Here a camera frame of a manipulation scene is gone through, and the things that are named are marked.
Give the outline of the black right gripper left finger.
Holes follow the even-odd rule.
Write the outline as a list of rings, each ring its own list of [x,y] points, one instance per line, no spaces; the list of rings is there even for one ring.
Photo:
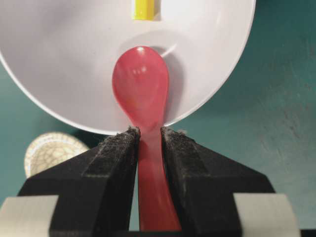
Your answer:
[[[51,237],[108,237],[129,228],[140,130],[109,136],[98,146],[28,178],[20,196],[57,195]]]

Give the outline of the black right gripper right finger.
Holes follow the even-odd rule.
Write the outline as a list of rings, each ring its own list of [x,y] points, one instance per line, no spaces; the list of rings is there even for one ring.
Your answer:
[[[212,151],[186,135],[161,128],[170,193],[186,237],[239,237],[234,193],[274,193],[267,176]]]

